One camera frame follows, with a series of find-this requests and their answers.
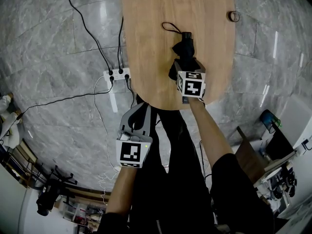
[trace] black strap loop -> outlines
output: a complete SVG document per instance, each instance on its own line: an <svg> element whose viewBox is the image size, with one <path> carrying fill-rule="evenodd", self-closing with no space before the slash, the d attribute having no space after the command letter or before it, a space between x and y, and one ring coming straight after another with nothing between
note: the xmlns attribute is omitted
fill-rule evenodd
<svg viewBox="0 0 312 234"><path fill-rule="evenodd" d="M165 27L164 27L164 24L165 23L168 23L168 24L170 24L173 28L175 28L176 30L172 30L172 29L166 29ZM178 33L178 34L182 34L182 32L173 24L173 23L171 23L171 22L163 22L162 24L161 24L161 26L162 26L162 28L164 29L164 30L167 30L167 31L171 31L171 32L176 32L176 33Z"/></svg>

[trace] marble floor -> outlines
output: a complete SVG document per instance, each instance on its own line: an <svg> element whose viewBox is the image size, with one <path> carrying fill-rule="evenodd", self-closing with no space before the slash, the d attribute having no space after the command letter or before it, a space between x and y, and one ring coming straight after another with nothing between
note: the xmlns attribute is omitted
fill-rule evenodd
<svg viewBox="0 0 312 234"><path fill-rule="evenodd" d="M121 0L72 2L117 67ZM312 6L306 0L235 0L235 5L240 21L232 82L219 101L207 105L231 144L240 141L238 125L250 139L261 137L265 131L258 121L261 112L270 109L280 115L292 93L312 98ZM124 36L122 46L127 66ZM0 0L0 92L13 92L22 110L92 92L105 69L94 41L67 0ZM106 89L107 83L101 80L97 91ZM132 95L124 81L117 82L112 93L99 95L96 101L108 130L110 159L116 165L116 129ZM195 119L188 110L182 114L198 148ZM24 126L25 141L46 168L57 164L74 173L80 186L94 189L101 189L99 176L114 175L106 153L106 132L92 96L30 109ZM161 124L157 131L163 164L168 164L169 141ZM209 173L208 162L204 165ZM114 181L106 181L107 191Z"/></svg>

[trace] wooden table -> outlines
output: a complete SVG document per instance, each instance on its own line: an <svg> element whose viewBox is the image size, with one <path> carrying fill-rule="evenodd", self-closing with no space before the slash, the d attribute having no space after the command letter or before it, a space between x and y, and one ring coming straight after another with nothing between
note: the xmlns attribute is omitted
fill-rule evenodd
<svg viewBox="0 0 312 234"><path fill-rule="evenodd" d="M235 23L227 18L234 0L122 0L122 5L132 85L144 101L164 110L188 108L168 77L177 57L171 48L181 35L162 29L164 21L192 32L195 57L206 68L205 102L224 93L234 55Z"/></svg>

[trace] power strip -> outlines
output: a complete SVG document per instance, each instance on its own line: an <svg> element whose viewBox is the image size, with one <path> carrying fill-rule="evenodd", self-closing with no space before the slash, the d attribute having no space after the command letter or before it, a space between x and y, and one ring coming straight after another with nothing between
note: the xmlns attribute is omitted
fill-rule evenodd
<svg viewBox="0 0 312 234"><path fill-rule="evenodd" d="M119 73L119 69L116 68L116 69L113 69L113 77L114 77L114 80L125 80L125 75L129 75L129 78L131 78L131 75L130 75L130 69L129 68L123 68L123 73L120 74ZM107 82L110 82L109 80L109 77L111 77L109 74L108 74L108 71L104 71L103 72L104 74L104 78Z"/></svg>

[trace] forearm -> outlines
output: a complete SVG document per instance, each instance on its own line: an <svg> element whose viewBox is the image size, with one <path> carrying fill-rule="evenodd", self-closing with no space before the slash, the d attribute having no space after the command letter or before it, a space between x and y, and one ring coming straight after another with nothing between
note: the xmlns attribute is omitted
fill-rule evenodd
<svg viewBox="0 0 312 234"><path fill-rule="evenodd" d="M121 168L110 196L106 213L117 213L122 216L126 216L129 213L136 174L136 168Z"/></svg>
<svg viewBox="0 0 312 234"><path fill-rule="evenodd" d="M225 154L232 154L232 149L214 119L198 99L191 98L191 110L196 119L200 137L211 167Z"/></svg>

